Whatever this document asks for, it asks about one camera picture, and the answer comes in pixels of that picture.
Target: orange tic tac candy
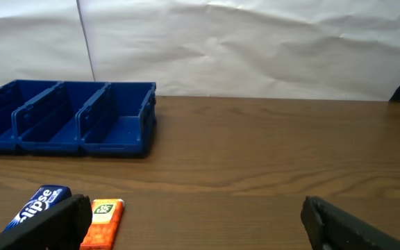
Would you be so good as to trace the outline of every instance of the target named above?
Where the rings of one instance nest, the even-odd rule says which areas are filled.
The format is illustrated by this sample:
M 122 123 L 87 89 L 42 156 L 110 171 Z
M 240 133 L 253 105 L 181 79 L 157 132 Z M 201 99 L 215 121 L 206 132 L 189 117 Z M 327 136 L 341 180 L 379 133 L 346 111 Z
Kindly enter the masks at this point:
M 80 250 L 111 250 L 123 215 L 121 199 L 96 199 L 92 202 L 92 224 Z

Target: green label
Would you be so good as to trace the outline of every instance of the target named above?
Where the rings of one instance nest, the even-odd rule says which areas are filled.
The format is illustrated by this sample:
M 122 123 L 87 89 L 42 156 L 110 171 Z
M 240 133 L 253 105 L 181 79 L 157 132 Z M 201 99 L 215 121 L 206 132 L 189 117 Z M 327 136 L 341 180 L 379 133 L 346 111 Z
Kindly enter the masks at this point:
M 112 210 L 113 207 L 114 207 L 114 204 L 103 204 L 103 205 L 100 205 L 97 209 L 95 209 L 94 214 L 109 213 Z

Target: wrinkled paper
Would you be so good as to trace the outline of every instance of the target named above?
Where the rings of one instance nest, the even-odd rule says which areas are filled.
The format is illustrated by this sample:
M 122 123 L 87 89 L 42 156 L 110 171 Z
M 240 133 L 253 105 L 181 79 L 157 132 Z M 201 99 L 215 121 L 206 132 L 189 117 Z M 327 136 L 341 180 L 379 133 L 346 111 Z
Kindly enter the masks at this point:
M 17 78 L 94 80 L 75 1 L 0 0 L 0 86 Z
M 80 0 L 97 81 L 164 95 L 387 101 L 400 1 Z

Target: blue bin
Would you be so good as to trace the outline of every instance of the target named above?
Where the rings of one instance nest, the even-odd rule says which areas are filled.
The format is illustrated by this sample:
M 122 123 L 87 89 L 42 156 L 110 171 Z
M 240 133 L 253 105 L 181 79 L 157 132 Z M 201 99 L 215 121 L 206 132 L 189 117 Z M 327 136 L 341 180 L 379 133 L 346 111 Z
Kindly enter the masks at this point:
M 155 83 L 110 83 L 78 114 L 89 153 L 145 154 L 155 118 Z
M 105 84 L 59 82 L 26 102 L 12 114 L 17 143 L 33 152 L 77 152 L 77 115 Z
M 17 146 L 13 136 L 12 112 L 56 83 L 57 81 L 15 80 L 0 87 L 0 151 L 14 151 Z

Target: wood grain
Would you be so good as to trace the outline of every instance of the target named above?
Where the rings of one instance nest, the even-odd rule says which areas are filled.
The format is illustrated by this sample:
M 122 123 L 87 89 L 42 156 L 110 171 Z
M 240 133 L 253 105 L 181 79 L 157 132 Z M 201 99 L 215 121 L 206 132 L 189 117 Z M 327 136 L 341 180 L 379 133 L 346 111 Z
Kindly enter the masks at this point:
M 400 238 L 400 105 L 158 97 L 145 159 L 0 155 L 0 230 L 38 186 L 123 198 L 116 249 L 309 249 L 307 194 Z

